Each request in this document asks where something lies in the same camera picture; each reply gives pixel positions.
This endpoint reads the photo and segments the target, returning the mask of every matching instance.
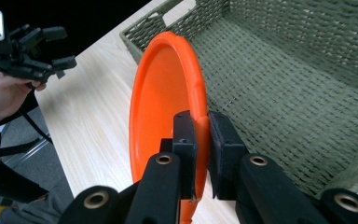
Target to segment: orange disc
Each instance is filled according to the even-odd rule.
[[[161,138],[172,138],[173,117],[189,110],[199,145],[196,163],[197,199],[181,201],[181,223],[191,223],[205,186],[210,124],[205,84],[197,56],[189,43],[172,32],[156,35],[136,73],[130,110],[132,180],[143,176]]]

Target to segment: green woven basket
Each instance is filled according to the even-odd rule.
[[[179,2],[120,34],[134,60],[162,31],[184,36],[209,109],[230,117],[250,151],[310,195],[358,191],[358,1],[199,0],[167,27]]]

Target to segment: wicker basket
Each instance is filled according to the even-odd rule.
[[[199,0],[170,26],[165,2],[120,36],[138,63],[162,31],[187,38],[208,107],[310,195],[358,191],[358,1]]]

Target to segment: human hand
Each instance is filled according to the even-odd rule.
[[[27,83],[32,83],[37,91],[46,88],[46,84],[30,79],[16,78],[0,72],[0,120],[16,113],[31,89]]]

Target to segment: light wooden table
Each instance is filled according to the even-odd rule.
[[[162,2],[153,0],[123,21],[79,54],[77,67],[60,80],[50,77],[36,94],[74,196],[95,185],[122,191],[132,184],[129,114],[137,64],[119,32]],[[185,0],[167,22],[192,6]],[[208,179],[193,223],[239,223],[234,205],[213,199]]]

